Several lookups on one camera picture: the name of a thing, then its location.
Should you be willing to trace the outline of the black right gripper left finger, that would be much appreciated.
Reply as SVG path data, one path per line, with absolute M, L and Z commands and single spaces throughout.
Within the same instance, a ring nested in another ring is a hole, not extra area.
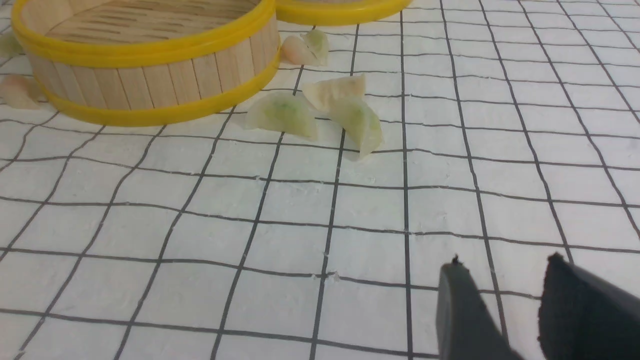
M 470 271 L 455 255 L 439 269 L 435 316 L 441 360 L 521 360 L 498 330 Z

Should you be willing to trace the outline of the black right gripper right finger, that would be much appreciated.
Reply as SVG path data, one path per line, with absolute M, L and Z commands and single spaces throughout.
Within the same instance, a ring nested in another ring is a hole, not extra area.
M 554 253 L 547 259 L 538 330 L 547 360 L 637 360 L 639 298 Z

